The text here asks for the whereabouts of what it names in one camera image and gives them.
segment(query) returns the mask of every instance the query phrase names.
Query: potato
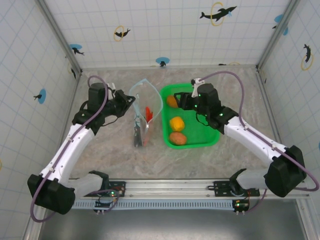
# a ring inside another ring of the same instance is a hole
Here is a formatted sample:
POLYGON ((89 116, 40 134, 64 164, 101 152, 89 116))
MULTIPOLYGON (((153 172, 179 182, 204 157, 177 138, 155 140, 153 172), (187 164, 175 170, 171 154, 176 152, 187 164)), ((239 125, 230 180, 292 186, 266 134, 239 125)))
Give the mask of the potato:
POLYGON ((182 146, 186 144, 187 137, 181 132, 174 131, 169 135, 169 140, 175 145, 182 146))

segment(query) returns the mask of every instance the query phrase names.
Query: yellow ring sticker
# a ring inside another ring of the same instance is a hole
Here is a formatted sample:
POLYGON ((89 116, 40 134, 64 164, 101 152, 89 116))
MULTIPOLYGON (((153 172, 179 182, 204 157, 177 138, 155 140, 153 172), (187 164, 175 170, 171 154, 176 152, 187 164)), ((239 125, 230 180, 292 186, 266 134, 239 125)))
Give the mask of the yellow ring sticker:
POLYGON ((307 71, 309 70, 309 68, 311 68, 312 64, 314 63, 314 55, 312 53, 310 53, 310 56, 312 57, 312 60, 311 60, 311 63, 310 63, 310 66, 308 66, 307 68, 304 68, 304 61, 305 59, 307 58, 307 56, 305 55, 303 58, 302 58, 302 61, 301 61, 301 70, 302 71, 307 71))
POLYGON ((211 19, 211 24, 212 24, 212 26, 215 26, 215 27, 220 26, 221 24, 223 24, 223 23, 224 23, 224 20, 225 20, 225 17, 223 17, 223 18, 222 18, 222 21, 221 21, 219 24, 214 24, 214 22, 212 21, 212 11, 213 11, 215 5, 217 5, 217 4, 220 4, 221 7, 224 6, 221 2, 217 1, 217 2, 215 2, 215 3, 212 5, 212 7, 211 7, 210 19, 211 19))
POLYGON ((114 34, 113 34, 113 39, 116 41, 116 42, 120 42, 123 38, 124 38, 124 34, 125 34, 125 27, 120 25, 118 26, 115 30, 114 30, 114 34), (121 35, 121 38, 120 39, 116 39, 116 32, 119 28, 122 28, 122 35, 121 35))
POLYGON ((66 66, 66 69, 68 70, 69 74, 72 74, 70 62, 68 62, 68 65, 66 66))

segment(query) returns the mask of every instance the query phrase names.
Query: gray work surface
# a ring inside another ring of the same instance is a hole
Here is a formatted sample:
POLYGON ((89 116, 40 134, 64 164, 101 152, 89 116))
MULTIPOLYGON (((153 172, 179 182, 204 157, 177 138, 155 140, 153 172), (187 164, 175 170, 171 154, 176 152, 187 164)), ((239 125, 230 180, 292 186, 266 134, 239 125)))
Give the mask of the gray work surface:
MULTIPOLYGON (((274 139, 272 128, 253 67, 190 67, 154 69, 106 69, 84 72, 80 79, 68 126, 83 102, 88 100, 87 77, 99 75, 116 89, 129 94, 130 88, 146 78, 158 91, 177 83, 191 83, 191 79, 229 70, 239 75, 245 89, 242 116, 254 128, 274 139)), ((221 104, 238 112, 241 88, 236 78, 221 74, 206 80, 217 89, 221 104)), ((92 170, 112 179, 206 179, 229 178, 242 168, 261 169, 264 166, 249 149, 228 136, 221 135, 217 144, 208 147, 172 149, 163 139, 161 115, 154 122, 153 135, 146 147, 134 147, 134 108, 115 123, 101 127, 87 145, 71 172, 71 178, 80 178, 92 170)), ((109 123, 114 118, 107 117, 109 123)))
POLYGON ((247 215, 227 210, 93 210, 56 214, 43 240, 304 240, 294 200, 265 200, 247 215))

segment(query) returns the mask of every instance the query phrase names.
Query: red object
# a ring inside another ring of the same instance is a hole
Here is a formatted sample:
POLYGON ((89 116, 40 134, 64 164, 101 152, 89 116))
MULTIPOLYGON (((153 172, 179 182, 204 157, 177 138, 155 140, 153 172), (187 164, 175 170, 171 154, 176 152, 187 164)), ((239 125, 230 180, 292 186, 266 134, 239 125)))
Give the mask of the red object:
POLYGON ((150 108, 148 106, 145 107, 145 120, 148 123, 154 116, 153 112, 150 112, 150 108))

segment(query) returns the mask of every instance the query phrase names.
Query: yellow fruit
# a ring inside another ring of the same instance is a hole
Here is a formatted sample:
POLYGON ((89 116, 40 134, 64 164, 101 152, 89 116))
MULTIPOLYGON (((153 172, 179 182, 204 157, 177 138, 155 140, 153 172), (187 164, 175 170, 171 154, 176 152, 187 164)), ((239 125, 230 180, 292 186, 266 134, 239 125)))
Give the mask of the yellow fruit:
POLYGON ((181 117, 175 116, 170 120, 170 127, 174 132, 181 132, 185 128, 185 123, 181 117))
POLYGON ((169 140, 175 145, 181 146, 185 145, 187 142, 187 137, 183 135, 181 132, 172 132, 169 135, 169 140))
POLYGON ((168 104, 170 107, 175 108, 175 109, 178 107, 177 101, 176 101, 175 97, 172 95, 169 95, 166 98, 166 104, 168 104))

